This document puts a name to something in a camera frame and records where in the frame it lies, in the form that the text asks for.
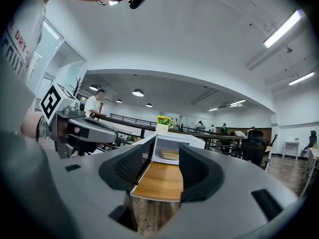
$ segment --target tan bowl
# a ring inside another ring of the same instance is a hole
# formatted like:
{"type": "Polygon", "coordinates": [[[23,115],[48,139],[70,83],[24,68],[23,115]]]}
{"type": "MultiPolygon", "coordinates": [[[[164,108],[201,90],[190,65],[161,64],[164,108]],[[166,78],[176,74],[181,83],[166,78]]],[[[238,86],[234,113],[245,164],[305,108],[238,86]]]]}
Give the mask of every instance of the tan bowl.
{"type": "Polygon", "coordinates": [[[179,152],[175,150],[170,150],[170,149],[163,149],[161,151],[161,157],[164,159],[169,159],[169,160],[178,160],[179,152]]]}

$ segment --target office chair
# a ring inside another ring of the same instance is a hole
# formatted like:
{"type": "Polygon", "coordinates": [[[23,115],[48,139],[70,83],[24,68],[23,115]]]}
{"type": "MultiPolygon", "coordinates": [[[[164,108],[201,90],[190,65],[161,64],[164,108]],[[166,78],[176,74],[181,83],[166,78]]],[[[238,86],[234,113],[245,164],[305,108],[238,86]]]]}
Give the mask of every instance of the office chair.
{"type": "MultiPolygon", "coordinates": [[[[314,146],[314,143],[317,141],[317,132],[312,130],[310,131],[310,136],[309,136],[309,144],[301,151],[300,157],[304,157],[304,155],[308,152],[308,148],[312,148],[314,146]]],[[[301,164],[301,167],[306,163],[307,161],[303,161],[301,164]]]]}
{"type": "Polygon", "coordinates": [[[243,139],[241,149],[243,152],[243,159],[251,161],[253,164],[266,169],[270,159],[266,159],[265,165],[262,166],[263,156],[267,148],[267,142],[264,140],[264,133],[259,130],[251,130],[247,139],[243,139]]]}

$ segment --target white flower pot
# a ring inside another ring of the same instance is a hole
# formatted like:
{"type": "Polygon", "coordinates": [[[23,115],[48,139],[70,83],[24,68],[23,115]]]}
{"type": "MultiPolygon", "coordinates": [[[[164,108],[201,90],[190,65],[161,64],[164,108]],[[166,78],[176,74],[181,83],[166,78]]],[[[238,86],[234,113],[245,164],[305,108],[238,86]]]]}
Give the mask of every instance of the white flower pot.
{"type": "Polygon", "coordinates": [[[158,133],[166,133],[166,132],[168,132],[168,125],[157,124],[155,132],[158,132],[158,133]]]}

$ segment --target chair headrest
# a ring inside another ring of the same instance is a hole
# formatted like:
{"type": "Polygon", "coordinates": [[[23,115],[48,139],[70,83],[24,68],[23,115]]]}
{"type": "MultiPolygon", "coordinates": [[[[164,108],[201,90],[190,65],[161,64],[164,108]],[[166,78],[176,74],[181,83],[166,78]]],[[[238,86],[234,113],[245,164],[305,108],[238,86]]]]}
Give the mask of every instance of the chair headrest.
{"type": "Polygon", "coordinates": [[[264,133],[260,130],[250,130],[248,133],[248,140],[256,141],[256,140],[264,140],[264,133]]]}

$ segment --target black wristband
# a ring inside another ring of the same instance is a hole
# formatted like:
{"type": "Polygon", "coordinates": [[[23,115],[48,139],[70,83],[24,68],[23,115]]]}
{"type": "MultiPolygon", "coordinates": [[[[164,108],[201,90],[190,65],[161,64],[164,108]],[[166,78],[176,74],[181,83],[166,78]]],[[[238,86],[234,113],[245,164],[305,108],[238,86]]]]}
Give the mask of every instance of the black wristband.
{"type": "Polygon", "coordinates": [[[41,118],[39,119],[38,124],[36,125],[36,131],[35,131],[35,140],[36,141],[39,141],[39,136],[40,136],[39,127],[40,127],[40,122],[41,122],[42,119],[43,119],[43,116],[41,116],[41,118]]]}

